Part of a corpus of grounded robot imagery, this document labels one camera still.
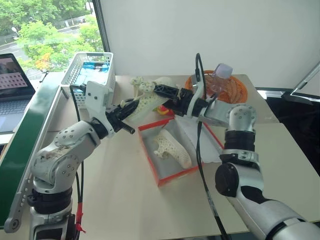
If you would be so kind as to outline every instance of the basket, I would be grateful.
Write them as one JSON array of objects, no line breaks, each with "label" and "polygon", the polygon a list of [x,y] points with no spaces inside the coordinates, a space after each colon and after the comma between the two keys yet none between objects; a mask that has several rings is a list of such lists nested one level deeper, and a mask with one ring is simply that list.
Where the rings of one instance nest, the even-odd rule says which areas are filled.
[{"label": "basket", "polygon": [[[74,85],[79,77],[80,71],[83,68],[84,63],[103,63],[108,65],[108,70],[103,72],[101,77],[104,80],[104,85],[106,88],[110,89],[108,103],[111,104],[113,100],[113,92],[116,84],[115,71],[113,66],[113,53],[111,52],[78,52],[74,55],[72,62],[70,63],[65,75],[62,79],[62,87],[68,87]],[[85,109],[86,96],[83,91],[79,89],[74,89],[74,96],[76,104],[79,109]]]}]

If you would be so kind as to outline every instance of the table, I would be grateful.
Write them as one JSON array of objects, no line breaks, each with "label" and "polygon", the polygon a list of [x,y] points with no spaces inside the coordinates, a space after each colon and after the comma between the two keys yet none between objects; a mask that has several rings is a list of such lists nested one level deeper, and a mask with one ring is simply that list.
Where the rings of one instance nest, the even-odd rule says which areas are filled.
[{"label": "table", "polygon": [[[186,77],[173,76],[172,79],[182,85]],[[285,202],[309,221],[320,220],[320,179],[316,171],[285,126],[277,121],[254,90],[248,77],[236,77],[247,86],[248,102],[260,116],[255,126],[255,146],[264,176],[264,195]],[[132,95],[130,79],[129,76],[116,77],[115,103]],[[47,134],[48,141],[56,128],[76,121],[69,101],[60,112],[57,111],[59,123],[52,121],[56,123],[49,128],[52,132]],[[81,117],[88,115],[81,111]],[[150,113],[144,123],[160,118],[163,117]],[[223,142],[224,129],[212,129]],[[217,163],[206,164],[203,170],[220,218],[228,233],[247,231],[233,207],[215,189],[214,173],[218,166]],[[82,226],[87,233],[81,234],[82,240],[159,240],[219,234],[199,172],[158,188],[138,135],[129,135],[123,130],[113,138],[103,139],[85,160],[83,202]],[[28,209],[23,217],[24,222],[17,233],[0,231],[0,239],[25,238],[29,231]]]}]

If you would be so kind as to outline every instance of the white lattice shoe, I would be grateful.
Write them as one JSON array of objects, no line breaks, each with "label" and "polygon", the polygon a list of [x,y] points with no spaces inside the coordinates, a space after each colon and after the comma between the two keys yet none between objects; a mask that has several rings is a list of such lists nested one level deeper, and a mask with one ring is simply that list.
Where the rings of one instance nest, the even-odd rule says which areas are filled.
[{"label": "white lattice shoe", "polygon": [[144,78],[142,76],[137,76],[131,79],[131,85],[133,85],[133,97],[138,97],[139,94],[139,85],[144,82]]},{"label": "white lattice shoe", "polygon": [[139,99],[139,104],[135,111],[126,118],[129,123],[135,124],[142,121],[148,113],[168,100],[168,98],[158,96],[153,92],[155,86],[160,84],[175,86],[171,78],[166,76],[159,77],[152,82],[143,80],[140,82],[139,89],[143,91],[143,94],[135,98],[135,100]]},{"label": "white lattice shoe", "polygon": [[192,166],[187,150],[167,130],[162,129],[154,141],[159,145],[159,148],[154,151],[159,158],[165,158],[170,154],[184,169]]}]

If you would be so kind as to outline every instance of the road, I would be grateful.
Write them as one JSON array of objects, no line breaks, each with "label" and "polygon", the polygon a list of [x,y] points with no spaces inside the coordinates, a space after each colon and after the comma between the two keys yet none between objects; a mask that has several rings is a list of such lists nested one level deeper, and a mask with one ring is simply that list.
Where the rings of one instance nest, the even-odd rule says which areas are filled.
[{"label": "road", "polygon": [[[79,26],[77,25],[77,26],[59,29],[58,32],[66,33],[66,34],[78,34]],[[18,58],[22,58],[23,60],[28,59],[28,56],[25,54],[22,48],[20,48],[15,42],[0,46],[0,54],[9,54],[9,53],[12,53],[17,59]]]},{"label": "road", "polygon": [[22,58],[23,60],[27,60],[28,56],[25,52],[15,43],[8,43],[0,46],[0,54],[13,54],[16,59]]}]

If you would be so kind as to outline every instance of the tree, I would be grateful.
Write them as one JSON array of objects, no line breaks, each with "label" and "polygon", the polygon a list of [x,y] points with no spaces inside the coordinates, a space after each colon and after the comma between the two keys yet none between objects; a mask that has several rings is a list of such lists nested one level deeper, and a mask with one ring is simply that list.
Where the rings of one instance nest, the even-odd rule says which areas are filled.
[{"label": "tree", "polygon": [[54,22],[59,13],[52,0],[0,0],[0,35],[12,33],[11,27],[20,30],[30,21]]},{"label": "tree", "polygon": [[30,58],[22,67],[35,66],[40,71],[62,71],[76,52],[94,52],[82,37],[61,33],[51,23],[41,21],[23,24],[18,32],[18,45]]},{"label": "tree", "polygon": [[86,2],[87,0],[53,0],[53,4],[59,9],[59,15],[63,20],[72,20],[72,18],[77,18],[90,13],[90,11],[85,9]]},{"label": "tree", "polygon": [[0,0],[0,36],[18,31],[23,24],[41,21],[44,24],[84,16],[86,0]]},{"label": "tree", "polygon": [[102,45],[102,40],[100,37],[99,27],[97,20],[94,16],[85,16],[86,23],[82,24],[80,27],[80,37],[83,38],[85,43],[88,43],[94,48],[96,52],[103,52],[104,47]]}]

